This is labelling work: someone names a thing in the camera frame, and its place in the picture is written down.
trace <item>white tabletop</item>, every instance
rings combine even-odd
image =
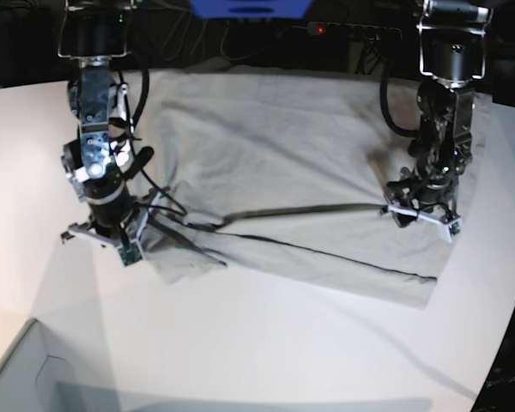
[[[50,353],[93,387],[88,410],[470,410],[515,306],[515,109],[493,109],[466,230],[424,310],[242,268],[174,282],[61,246],[87,215],[60,162],[75,137],[64,84],[0,90],[0,309],[48,327]]]

